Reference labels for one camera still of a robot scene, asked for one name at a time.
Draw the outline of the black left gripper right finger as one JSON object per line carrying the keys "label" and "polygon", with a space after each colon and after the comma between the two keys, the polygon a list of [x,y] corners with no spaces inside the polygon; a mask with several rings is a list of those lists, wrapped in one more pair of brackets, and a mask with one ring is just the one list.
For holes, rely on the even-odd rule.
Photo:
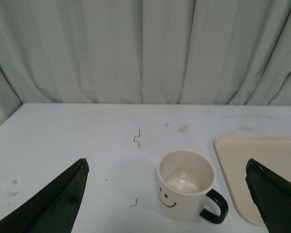
{"label": "black left gripper right finger", "polygon": [[291,183],[254,159],[245,180],[268,232],[291,233]]}

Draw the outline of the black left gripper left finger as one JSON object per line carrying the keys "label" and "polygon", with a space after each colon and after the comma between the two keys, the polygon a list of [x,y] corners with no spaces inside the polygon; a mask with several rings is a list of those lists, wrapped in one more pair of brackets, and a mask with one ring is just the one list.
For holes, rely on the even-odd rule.
{"label": "black left gripper left finger", "polygon": [[89,166],[81,158],[23,205],[0,220],[0,233],[70,233],[85,191]]}

